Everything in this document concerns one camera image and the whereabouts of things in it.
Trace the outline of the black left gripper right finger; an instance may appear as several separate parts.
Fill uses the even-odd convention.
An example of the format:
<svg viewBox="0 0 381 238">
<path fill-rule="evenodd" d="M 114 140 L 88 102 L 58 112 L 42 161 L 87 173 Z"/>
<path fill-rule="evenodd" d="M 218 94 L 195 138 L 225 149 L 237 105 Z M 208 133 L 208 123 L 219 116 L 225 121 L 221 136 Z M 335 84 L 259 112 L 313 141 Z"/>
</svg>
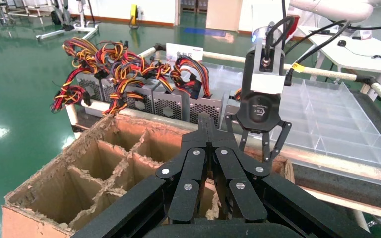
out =
<svg viewBox="0 0 381 238">
<path fill-rule="evenodd" d="M 354 221 L 239 149 L 232 133 L 207 118 L 211 170 L 230 215 L 222 233 L 233 238 L 369 238 Z"/>
</svg>

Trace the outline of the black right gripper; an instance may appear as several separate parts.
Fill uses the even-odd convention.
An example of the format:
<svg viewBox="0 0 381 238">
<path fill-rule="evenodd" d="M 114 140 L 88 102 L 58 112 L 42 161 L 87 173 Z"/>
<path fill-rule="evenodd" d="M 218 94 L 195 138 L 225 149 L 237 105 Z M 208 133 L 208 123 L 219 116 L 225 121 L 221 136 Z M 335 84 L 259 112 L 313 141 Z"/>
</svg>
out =
<svg viewBox="0 0 381 238">
<path fill-rule="evenodd" d="M 225 115 L 226 129 L 228 133 L 234 133 L 233 125 L 237 124 L 242 130 L 239 143 L 241 151 L 244 151 L 246 147 L 249 132 L 263 131 L 262 158 L 266 162 L 272 162 L 284 146 L 292 124 L 281 120 L 279 115 L 281 96 L 279 94 L 266 94 L 251 90 L 254 60 L 255 50 L 251 50 L 245 56 L 240 107 L 237 114 Z M 282 130 L 271 150 L 269 131 L 277 126 L 280 126 Z"/>
</svg>

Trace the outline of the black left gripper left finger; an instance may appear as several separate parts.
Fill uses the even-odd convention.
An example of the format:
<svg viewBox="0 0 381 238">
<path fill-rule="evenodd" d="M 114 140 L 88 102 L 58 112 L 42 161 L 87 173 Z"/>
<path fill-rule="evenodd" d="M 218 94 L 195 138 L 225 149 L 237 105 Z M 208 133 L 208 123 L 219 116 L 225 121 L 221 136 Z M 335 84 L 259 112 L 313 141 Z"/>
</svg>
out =
<svg viewBox="0 0 381 238">
<path fill-rule="evenodd" d="M 182 136 L 179 153 L 109 206 L 76 238 L 206 238 L 199 218 L 209 164 L 209 117 Z"/>
</svg>

